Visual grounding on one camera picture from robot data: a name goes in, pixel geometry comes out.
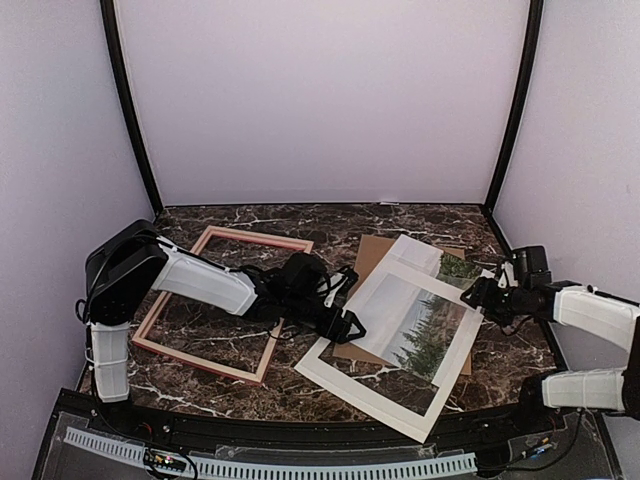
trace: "white wall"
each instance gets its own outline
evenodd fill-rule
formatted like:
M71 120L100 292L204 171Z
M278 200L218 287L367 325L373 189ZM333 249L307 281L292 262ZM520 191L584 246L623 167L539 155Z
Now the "white wall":
M528 2L118 2L169 205L482 202Z
M97 1L0 2L0 478L30 478L74 387L86 255L151 217Z
M640 299L640 2L547 2L527 106L496 218L512 246L541 243L555 279ZM626 355L557 329L574 369ZM608 422L629 478L640 424Z

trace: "marble table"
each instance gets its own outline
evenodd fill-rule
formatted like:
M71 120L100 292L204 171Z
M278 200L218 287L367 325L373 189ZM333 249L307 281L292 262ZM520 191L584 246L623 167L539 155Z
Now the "marble table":
M462 248L466 258L492 269L500 247L477 206L471 205L249 205L175 207L166 209L156 226L177 244L190 248L208 225L313 240L313 253L331 269L353 264L363 234L396 238L409 235L435 246ZM229 266L281 265L288 254L233 241L211 241L203 255ZM142 321L157 293L147 295L132 331ZM368 417L322 390L293 367L318 338L309 330L287 325L263 385L184 365L131 345L129 374L136 404L200 415L278 421L362 421ZM249 323L212 307L174 296L150 333L152 340L211 360L253 369L268 340L264 324ZM333 364L377 392L407 408L424 411L430 386L406 372L375 364L339 359ZM473 373L460 376L443 414L517 402L522 380L554 368L553 357L537 324L504 336L485 322L472 351ZM84 378L81 391L89 390Z

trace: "black cable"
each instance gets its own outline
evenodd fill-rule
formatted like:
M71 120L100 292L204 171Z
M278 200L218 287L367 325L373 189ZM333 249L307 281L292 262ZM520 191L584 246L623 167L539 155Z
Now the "black cable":
M573 438L571 439L571 443L569 444L569 446L566 448L566 450L564 452L562 452L560 455L558 455L551 462L547 463L546 465L542 465L540 467L507 468L507 470L509 470L510 472L539 472L540 470L545 470L545 469L555 465L560 460L564 459L567 455L569 455L569 453L571 453L571 450L573 449L573 446L576 444L576 441L578 440L578 433L580 432L580 426L582 425L582 417L583 416L584 416L584 410L581 410L580 411L580 415L578 416L578 424L576 425L576 429L575 429L575 432L573 434Z
M516 334L517 334L517 333L522 329L522 326L523 326L525 323L527 323L529 320L533 320L533 315L529 315L529 316L527 316L525 319L523 319L523 320L518 324L518 326L517 326L513 331L511 331L510 333L506 333L506 332L504 331L504 328L502 328L502 327L500 327L500 330L502 330L502 333L504 334L504 336L505 336L505 337L513 337L514 335L516 335Z
M155 443L152 441L147 441L147 440L140 440L137 437L131 436L131 435L127 435L126 433L122 433L121 431L119 431L117 428L115 428L113 425L111 425L107 419L105 418L104 414L102 413L102 410L100 410L100 399L98 398L98 392L97 392L97 387L96 387L96 376L95 376L95 371L91 372L91 396L93 397L93 401L96 404L96 412L98 413L98 416L100 417L100 420L102 420L102 423L105 424L105 426L111 430L113 433L115 433L116 435L129 439L129 440L134 440L136 442L143 442L145 445L149 445L152 448L155 448L157 450L161 450L163 452L168 452L169 451L169 447L167 447L166 445L161 445L159 443ZM174 452L171 451L169 453L172 453L174 455L179 455L180 457L184 458L189 465L191 465L191 468L193 468L193 477L192 480L198 480L198 467L196 466L195 462L185 453L182 452Z
M574 430L574 434L573 434L573 438L571 439L571 442L569 443L569 445L567 446L567 448L564 450L564 452L562 452L560 455L558 455L555 459L553 459L551 462L547 463L546 465L542 465L539 467L531 467L531 468L527 468L527 467L515 467L515 468L511 468L511 465L514 465L515 463L521 462L522 460L526 460L528 458L530 458L529 454L531 452L536 451L538 448L540 448L541 446L535 446L532 448L529 448L525 451L523 451L518 457L506 462L506 463L501 463L498 465L482 465L482 464L477 464L478 470L479 471L494 471L494 470L506 470L509 472L539 472L541 470L545 470L553 465L555 465L556 463L560 462L563 458L565 458L567 455L569 455L569 453L571 452L571 450L573 449L573 446L576 443L576 440L578 439L578 434L580 432L580 425L582 424L582 417L584 415L584 410L580 411L580 415L578 417L578 423L576 424L576 428Z

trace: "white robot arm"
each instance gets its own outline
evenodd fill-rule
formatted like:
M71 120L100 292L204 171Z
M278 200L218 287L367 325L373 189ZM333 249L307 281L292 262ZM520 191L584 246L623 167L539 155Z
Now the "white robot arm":
M249 320L275 324L281 318L304 322L338 343L364 336L349 311L333 305L357 274L343 267L329 277L322 261L296 252L280 268L227 268L181 249L138 220L89 255L87 299L76 313L90 329L97 395L104 403L129 397L129 322L149 290L162 290L219 307Z
M629 352L627 368L562 372L541 380L550 408L583 407L640 419L640 305L572 282L551 282L544 248L515 250L496 279L480 278L462 295L501 327L522 315L580 328Z

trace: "cardboard sheet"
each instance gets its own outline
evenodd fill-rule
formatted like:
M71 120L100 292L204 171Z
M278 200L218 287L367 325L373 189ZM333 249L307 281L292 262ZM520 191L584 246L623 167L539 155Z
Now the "cardboard sheet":
M358 290L360 285L367 279L373 269L378 265L380 260L386 255L389 249L393 246L395 239L376 237L373 235L363 235L360 239L360 246L358 247L358 255L356 257L355 271L360 278L358 282L349 291L349 298ZM443 247L441 250L454 255L464 260L464 250L460 248L448 248ZM374 363L377 365L391 366L391 363L378 358L375 355L363 350L362 348L352 343L345 343L343 345L335 345L333 347L333 356L339 358L346 358L349 360L358 360L361 362ZM464 366L462 367L461 375L471 375L471 354L467 356Z

